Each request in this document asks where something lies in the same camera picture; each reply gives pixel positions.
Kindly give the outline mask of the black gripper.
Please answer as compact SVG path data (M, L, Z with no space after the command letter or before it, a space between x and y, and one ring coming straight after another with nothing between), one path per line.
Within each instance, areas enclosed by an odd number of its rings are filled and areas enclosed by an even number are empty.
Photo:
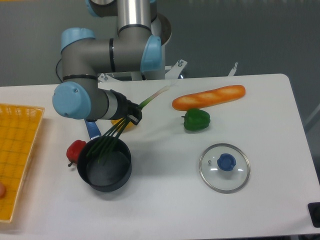
M110 106L115 107L111 119L121 119L127 116L130 122L134 125L138 125L139 121L142 119L142 109L138 107L138 104L128 100L126 96L117 91L111 89L110 92L116 99L115 103L111 103L111 98L109 99Z

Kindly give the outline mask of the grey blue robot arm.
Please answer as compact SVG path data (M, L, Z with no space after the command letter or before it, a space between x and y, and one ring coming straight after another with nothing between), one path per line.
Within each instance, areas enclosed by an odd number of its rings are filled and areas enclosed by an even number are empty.
M88 0L95 17L117 17L116 38L98 40L87 28L69 28L61 35L62 83L52 104L62 117L96 121L142 119L142 107L114 90L98 87L98 75L138 73L148 79L165 76L164 45L170 26L155 0Z

